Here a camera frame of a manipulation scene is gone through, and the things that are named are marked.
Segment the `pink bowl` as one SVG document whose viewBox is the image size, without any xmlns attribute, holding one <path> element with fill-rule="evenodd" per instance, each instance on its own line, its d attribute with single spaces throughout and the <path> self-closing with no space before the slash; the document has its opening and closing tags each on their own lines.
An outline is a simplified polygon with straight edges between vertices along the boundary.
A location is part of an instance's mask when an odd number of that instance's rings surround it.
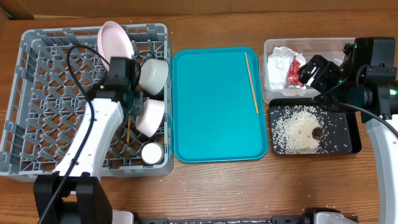
<svg viewBox="0 0 398 224">
<path fill-rule="evenodd" d="M 165 103 L 148 99 L 143 104 L 143 113 L 136 118 L 136 129 L 147 137 L 152 137 L 164 116 Z"/>
</svg>

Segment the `wooden chopstick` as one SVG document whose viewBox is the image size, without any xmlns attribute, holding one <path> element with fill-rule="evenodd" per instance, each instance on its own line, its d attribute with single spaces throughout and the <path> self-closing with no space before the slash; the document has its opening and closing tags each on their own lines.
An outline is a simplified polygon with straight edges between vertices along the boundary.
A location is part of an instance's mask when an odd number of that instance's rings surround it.
<svg viewBox="0 0 398 224">
<path fill-rule="evenodd" d="M 247 70 L 248 70 L 248 76 L 249 76 L 249 82 L 250 82 L 251 91 L 252 91 L 252 97 L 253 97 L 253 101 L 254 101 L 254 107 L 256 110 L 256 114 L 259 114 L 259 108 L 257 105 L 256 93 L 255 93 L 254 85 L 252 82 L 251 68 L 250 68 L 247 52 L 244 52 L 244 56 L 245 56 L 245 60 L 246 60 Z"/>
<path fill-rule="evenodd" d="M 131 120 L 128 119 L 128 121 L 127 121 L 127 135 L 126 135 L 126 142 L 127 143 L 130 143 L 130 135 L 129 135 L 130 130 L 131 130 Z"/>
</svg>

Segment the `grey-green bowl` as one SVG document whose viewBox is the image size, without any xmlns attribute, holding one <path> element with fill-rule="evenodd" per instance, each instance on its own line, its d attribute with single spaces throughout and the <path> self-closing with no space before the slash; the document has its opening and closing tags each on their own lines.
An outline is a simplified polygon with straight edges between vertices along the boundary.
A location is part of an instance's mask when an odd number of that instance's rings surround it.
<svg viewBox="0 0 398 224">
<path fill-rule="evenodd" d="M 164 87 L 169 74 L 165 60 L 149 59 L 141 67 L 139 86 L 151 95 L 158 94 Z"/>
</svg>

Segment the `red snack wrapper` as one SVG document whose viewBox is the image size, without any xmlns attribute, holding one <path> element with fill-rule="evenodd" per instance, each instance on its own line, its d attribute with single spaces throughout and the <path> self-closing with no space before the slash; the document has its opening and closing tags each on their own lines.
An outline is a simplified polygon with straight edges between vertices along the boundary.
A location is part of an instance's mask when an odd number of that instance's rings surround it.
<svg viewBox="0 0 398 224">
<path fill-rule="evenodd" d="M 287 72 L 285 82 L 286 88 L 302 88 L 304 86 L 304 84 L 299 81 L 300 66 L 300 62 L 297 60 L 297 57 L 294 56 Z"/>
</svg>

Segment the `white napkin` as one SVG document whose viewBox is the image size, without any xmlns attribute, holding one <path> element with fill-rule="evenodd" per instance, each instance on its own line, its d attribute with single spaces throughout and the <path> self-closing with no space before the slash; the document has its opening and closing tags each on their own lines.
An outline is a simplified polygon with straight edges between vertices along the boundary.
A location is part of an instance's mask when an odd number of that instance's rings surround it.
<svg viewBox="0 0 398 224">
<path fill-rule="evenodd" d="M 270 87 L 274 90 L 281 90 L 285 87 L 287 72 L 293 57 L 296 56 L 302 67 L 306 60 L 302 54 L 299 54 L 288 47 L 274 47 L 273 52 L 267 58 L 267 71 L 269 75 Z"/>
</svg>

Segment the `brown food scrap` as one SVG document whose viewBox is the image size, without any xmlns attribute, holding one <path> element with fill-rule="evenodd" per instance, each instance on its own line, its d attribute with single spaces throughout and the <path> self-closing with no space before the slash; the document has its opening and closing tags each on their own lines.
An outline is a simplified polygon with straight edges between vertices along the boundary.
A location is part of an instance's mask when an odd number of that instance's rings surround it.
<svg viewBox="0 0 398 224">
<path fill-rule="evenodd" d="M 323 135 L 324 135 L 324 132 L 323 132 L 323 129 L 321 127 L 316 127 L 312 131 L 312 137 L 314 139 L 316 139 L 316 140 L 321 140 Z"/>
</svg>

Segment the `white cup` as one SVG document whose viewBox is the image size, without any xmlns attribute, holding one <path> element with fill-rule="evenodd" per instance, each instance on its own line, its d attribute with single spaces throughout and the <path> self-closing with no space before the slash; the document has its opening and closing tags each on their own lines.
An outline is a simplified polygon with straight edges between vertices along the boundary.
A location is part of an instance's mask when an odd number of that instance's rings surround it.
<svg viewBox="0 0 398 224">
<path fill-rule="evenodd" d="M 145 164 L 158 164 L 164 158 L 164 149 L 161 144 L 157 142 L 151 142 L 143 147 L 141 151 L 141 157 Z"/>
</svg>

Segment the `white round plate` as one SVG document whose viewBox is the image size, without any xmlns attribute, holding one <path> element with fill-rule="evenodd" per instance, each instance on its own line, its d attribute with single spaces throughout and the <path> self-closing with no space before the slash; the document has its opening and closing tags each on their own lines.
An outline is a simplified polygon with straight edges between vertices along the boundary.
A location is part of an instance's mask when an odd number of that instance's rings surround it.
<svg viewBox="0 0 398 224">
<path fill-rule="evenodd" d="M 116 22 L 106 22 L 98 32 L 97 47 L 99 54 L 104 58 L 103 63 L 109 70 L 111 57 L 124 57 L 133 59 L 134 49 L 125 30 Z"/>
</svg>

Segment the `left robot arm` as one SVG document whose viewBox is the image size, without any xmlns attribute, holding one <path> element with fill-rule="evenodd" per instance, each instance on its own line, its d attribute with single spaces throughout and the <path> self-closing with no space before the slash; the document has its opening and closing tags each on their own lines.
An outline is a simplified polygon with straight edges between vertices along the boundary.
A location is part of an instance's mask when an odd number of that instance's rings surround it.
<svg viewBox="0 0 398 224">
<path fill-rule="evenodd" d="M 40 223 L 134 223 L 134 214 L 114 210 L 101 186 L 104 159 L 114 134 L 135 105 L 133 59 L 112 57 L 108 74 L 87 91 L 83 120 L 53 174 L 39 175 L 34 197 Z"/>
</svg>

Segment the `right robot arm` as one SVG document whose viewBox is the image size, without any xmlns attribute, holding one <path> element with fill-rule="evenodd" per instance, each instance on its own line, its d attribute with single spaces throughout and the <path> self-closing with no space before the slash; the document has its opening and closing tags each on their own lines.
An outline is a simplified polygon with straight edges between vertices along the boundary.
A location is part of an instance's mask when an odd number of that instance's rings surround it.
<svg viewBox="0 0 398 224">
<path fill-rule="evenodd" d="M 397 223 L 397 67 L 393 37 L 359 37 L 343 48 L 341 65 L 314 55 L 298 70 L 313 98 L 339 112 L 361 113 L 373 147 L 379 191 L 379 223 Z"/>
</svg>

